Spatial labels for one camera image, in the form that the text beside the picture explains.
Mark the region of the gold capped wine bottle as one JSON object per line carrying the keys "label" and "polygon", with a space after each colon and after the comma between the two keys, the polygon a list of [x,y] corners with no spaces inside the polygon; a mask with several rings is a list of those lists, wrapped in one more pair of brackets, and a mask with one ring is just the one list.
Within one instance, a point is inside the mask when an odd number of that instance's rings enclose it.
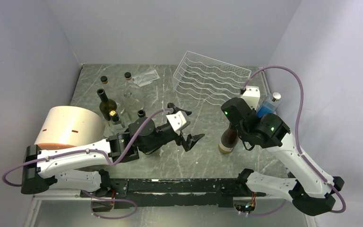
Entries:
{"label": "gold capped wine bottle", "polygon": [[222,154],[230,154],[238,142],[238,132],[234,126],[229,124],[228,128],[223,132],[218,149]]}

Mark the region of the silver capped dark bottle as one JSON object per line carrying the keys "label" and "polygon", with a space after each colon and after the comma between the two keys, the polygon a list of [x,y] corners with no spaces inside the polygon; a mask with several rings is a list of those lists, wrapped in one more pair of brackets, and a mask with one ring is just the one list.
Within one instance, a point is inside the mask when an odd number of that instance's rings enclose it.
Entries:
{"label": "silver capped dark bottle", "polygon": [[146,117],[146,112],[145,112],[144,109],[140,109],[140,110],[137,111],[137,115],[138,115],[139,119],[144,118],[144,117]]}

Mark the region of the blue label water bottle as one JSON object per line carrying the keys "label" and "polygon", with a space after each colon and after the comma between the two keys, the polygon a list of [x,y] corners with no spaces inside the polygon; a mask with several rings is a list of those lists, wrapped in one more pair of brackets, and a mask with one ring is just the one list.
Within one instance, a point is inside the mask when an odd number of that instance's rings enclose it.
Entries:
{"label": "blue label water bottle", "polygon": [[269,93],[256,111],[258,117],[274,113],[281,103],[281,94],[278,92]]}

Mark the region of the brown label bottle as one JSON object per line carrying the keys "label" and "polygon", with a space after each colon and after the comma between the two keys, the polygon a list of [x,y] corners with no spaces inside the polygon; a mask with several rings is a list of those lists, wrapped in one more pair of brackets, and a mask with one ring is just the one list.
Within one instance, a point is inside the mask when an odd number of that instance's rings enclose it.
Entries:
{"label": "brown label bottle", "polygon": [[113,135],[117,135],[119,133],[123,133],[126,131],[126,126],[117,111],[111,110],[109,112],[109,116],[110,116],[110,129]]}

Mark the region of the clear bottle white label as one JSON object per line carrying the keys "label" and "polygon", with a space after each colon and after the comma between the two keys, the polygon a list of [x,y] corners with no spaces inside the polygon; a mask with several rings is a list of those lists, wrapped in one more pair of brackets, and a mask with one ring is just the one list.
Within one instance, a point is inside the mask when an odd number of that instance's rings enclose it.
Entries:
{"label": "clear bottle white label", "polygon": [[109,80],[108,79],[108,83],[107,84],[103,84],[102,85],[102,89],[105,90],[105,93],[106,93],[106,95],[107,95],[107,97],[109,99],[112,99],[117,104],[119,104],[118,93],[117,93],[116,88],[112,84],[112,80]]}

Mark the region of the dark green wine bottle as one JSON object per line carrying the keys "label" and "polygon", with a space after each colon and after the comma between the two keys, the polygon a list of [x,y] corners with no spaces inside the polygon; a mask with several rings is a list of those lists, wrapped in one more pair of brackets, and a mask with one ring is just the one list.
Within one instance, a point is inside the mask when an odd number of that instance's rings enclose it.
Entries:
{"label": "dark green wine bottle", "polygon": [[99,109],[106,121],[111,120],[110,112],[117,110],[117,103],[113,100],[108,98],[106,92],[104,89],[100,88],[97,90],[97,94],[101,99],[101,102],[99,104]]}

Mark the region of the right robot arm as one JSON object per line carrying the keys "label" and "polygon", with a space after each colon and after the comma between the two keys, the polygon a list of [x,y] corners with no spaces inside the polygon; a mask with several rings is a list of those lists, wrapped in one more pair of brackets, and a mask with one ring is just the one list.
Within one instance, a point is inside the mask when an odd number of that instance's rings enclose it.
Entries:
{"label": "right robot arm", "polygon": [[242,98],[226,101],[221,110],[241,141],[272,153],[294,175],[278,178],[244,169],[237,177],[236,190],[242,196],[263,192],[291,202],[309,216],[333,212],[344,180],[322,170],[300,145],[287,124],[276,114],[258,117]]}

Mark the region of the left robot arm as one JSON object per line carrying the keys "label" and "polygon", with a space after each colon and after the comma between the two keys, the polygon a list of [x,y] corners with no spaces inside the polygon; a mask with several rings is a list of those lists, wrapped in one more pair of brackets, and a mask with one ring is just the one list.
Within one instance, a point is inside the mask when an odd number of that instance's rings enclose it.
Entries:
{"label": "left robot arm", "polygon": [[166,113],[166,123],[156,126],[153,116],[137,111],[137,119],[125,131],[81,146],[60,147],[35,144],[26,149],[22,170],[22,194],[38,194],[53,188],[80,189],[104,197],[110,194],[112,183],[106,172],[83,172],[87,166],[108,165],[139,159],[139,153],[150,155],[169,142],[190,151],[204,137],[203,134],[186,138],[182,130],[189,125],[190,111],[173,103],[160,112]]}

